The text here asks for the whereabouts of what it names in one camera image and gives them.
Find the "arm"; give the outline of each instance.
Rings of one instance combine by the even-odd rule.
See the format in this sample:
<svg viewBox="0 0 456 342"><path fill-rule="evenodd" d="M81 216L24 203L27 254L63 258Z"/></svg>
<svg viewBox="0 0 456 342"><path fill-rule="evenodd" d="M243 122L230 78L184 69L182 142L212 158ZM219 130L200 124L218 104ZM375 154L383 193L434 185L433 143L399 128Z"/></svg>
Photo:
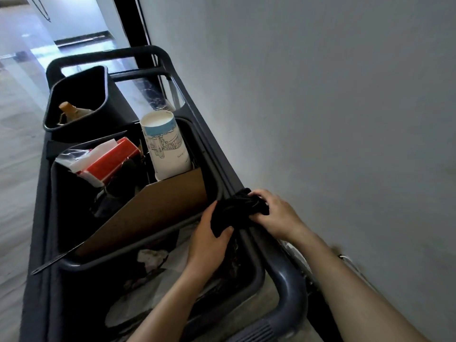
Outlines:
<svg viewBox="0 0 456 342"><path fill-rule="evenodd" d="M159 304L145 318L128 342L179 341L198 294L225 257L233 228L220 237L211 230L211 217L217 202L211 204L193 233L185 270Z"/></svg>
<svg viewBox="0 0 456 342"><path fill-rule="evenodd" d="M270 214L250 218L274 237L292 243L309 263L345 342L415 341L423 337L394 307L365 284L325 242L298 217L293 208L267 190Z"/></svg>

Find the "floor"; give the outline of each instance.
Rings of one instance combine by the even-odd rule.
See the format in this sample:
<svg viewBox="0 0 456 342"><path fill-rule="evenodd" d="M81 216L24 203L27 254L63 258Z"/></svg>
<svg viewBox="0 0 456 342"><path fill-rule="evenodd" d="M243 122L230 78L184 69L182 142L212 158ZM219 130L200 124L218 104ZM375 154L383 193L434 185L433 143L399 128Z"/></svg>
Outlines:
<svg viewBox="0 0 456 342"><path fill-rule="evenodd" d="M0 38L0 341L16 342L43 146L42 119L49 95L45 68L56 57L114 49L115 43L108 39L59 49L29 6L0 8ZM102 64L110 72L131 69L134 65L129 60ZM69 75L88 66L67 67L62 71ZM118 86L139 115L163 104L162 100L157 101L148 81L125 81ZM277 291L267 276L255 297L197 341L223 341L277 303ZM320 341L308 322L288 340Z"/></svg>

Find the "black rag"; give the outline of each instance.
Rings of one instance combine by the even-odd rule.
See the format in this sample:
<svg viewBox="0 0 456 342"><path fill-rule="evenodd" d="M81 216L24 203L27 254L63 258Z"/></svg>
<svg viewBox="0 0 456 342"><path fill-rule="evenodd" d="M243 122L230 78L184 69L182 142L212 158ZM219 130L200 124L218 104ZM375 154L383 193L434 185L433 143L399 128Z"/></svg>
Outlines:
<svg viewBox="0 0 456 342"><path fill-rule="evenodd" d="M243 188L230 198L217 203L211 219L211 229L216 238L229 226L234 229L247 227L250 215L257 212L269 215L266 202L257 195L248 195L250 192L249 188Z"/></svg>

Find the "brown bottle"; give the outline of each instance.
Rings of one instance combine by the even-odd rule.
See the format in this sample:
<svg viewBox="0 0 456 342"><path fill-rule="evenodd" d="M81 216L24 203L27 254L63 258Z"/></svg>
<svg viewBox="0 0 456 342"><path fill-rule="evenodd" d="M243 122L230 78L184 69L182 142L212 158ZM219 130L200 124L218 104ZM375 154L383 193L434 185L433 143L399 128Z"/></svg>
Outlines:
<svg viewBox="0 0 456 342"><path fill-rule="evenodd" d="M65 114L66 122L80 119L83 116L86 116L93 112L93 110L90 110L90 109L76 108L75 106L73 106L72 104L70 104L68 102L61 103L59 105L59 108Z"/></svg>

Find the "white paper cup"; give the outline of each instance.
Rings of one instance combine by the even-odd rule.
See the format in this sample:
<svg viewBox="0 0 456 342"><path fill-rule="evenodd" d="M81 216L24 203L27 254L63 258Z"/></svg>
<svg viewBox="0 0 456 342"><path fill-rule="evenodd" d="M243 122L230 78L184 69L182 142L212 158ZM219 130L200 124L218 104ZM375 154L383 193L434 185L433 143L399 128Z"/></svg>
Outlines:
<svg viewBox="0 0 456 342"><path fill-rule="evenodd" d="M172 112L155 110L144 115L140 124L157 180L191 170L190 156Z"/></svg>

